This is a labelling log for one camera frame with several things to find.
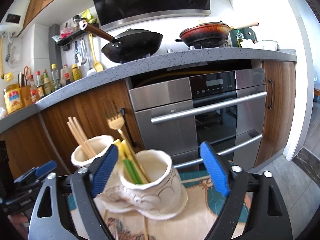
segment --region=jar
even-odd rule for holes
[[[81,79],[81,72],[77,64],[72,65],[72,76],[75,81]]]
[[[75,29],[75,31],[80,30],[79,22],[80,22],[80,16],[79,15],[73,16],[73,28]]]
[[[8,114],[23,108],[19,84],[12,84],[4,89],[4,102]]]

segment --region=dark marble threshold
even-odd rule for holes
[[[293,158],[293,162],[320,187],[320,160],[317,157],[302,148]]]

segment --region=yellow jar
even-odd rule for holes
[[[23,108],[19,84],[12,84],[4,89],[4,101],[8,114]]]
[[[75,81],[81,79],[81,72],[77,64],[72,65],[72,76]]]

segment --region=metal screw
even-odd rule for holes
[[[86,173],[88,171],[88,168],[87,167],[81,167],[79,170],[78,170],[78,173],[79,174],[83,174],[83,173]]]
[[[56,174],[54,172],[51,172],[49,175],[48,175],[48,179],[53,179],[56,177]]]
[[[267,178],[271,178],[273,176],[270,171],[265,171],[263,175],[266,176]]]
[[[240,166],[237,166],[237,165],[233,165],[231,167],[231,169],[234,171],[234,172],[240,172],[242,171],[242,168]]]

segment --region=oven handle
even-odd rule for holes
[[[248,95],[245,97],[240,97],[240,98],[235,98],[235,99],[231,99],[231,100],[220,102],[220,103],[215,103],[212,105],[201,106],[201,107],[197,107],[197,108],[193,108],[193,109],[189,109],[189,110],[185,110],[185,111],[181,111],[181,112],[177,112],[177,113],[173,113],[173,114],[165,114],[165,115],[162,115],[159,117],[153,117],[153,118],[151,118],[151,122],[152,122],[152,124],[157,124],[157,123],[173,121],[173,120],[177,120],[177,119],[180,119],[183,117],[194,116],[197,114],[212,112],[217,109],[225,108],[228,106],[238,105],[238,104],[241,104],[244,102],[252,101],[252,100],[255,100],[258,98],[263,98],[266,96],[267,96],[267,92],[265,92],[265,91],[259,92],[259,93],[255,93],[255,94]]]
[[[240,143],[240,144],[238,144],[236,146],[233,146],[233,147],[231,147],[229,149],[226,149],[224,151],[218,152],[217,154],[218,155],[226,155],[226,154],[234,152],[235,150],[238,150],[238,149],[240,149],[240,148],[242,148],[244,146],[247,146],[248,144],[253,143],[254,141],[259,140],[261,138],[262,138],[262,134],[259,134],[259,135],[255,136],[255,137],[251,138],[250,140],[247,140],[247,141],[245,141],[243,143]],[[176,169],[180,169],[180,168],[185,168],[185,167],[193,166],[193,165],[196,165],[196,164],[200,164],[202,162],[203,162],[203,159],[200,158],[200,159],[192,160],[192,161],[189,161],[189,162],[180,163],[180,164],[174,165],[173,167],[176,168]]]

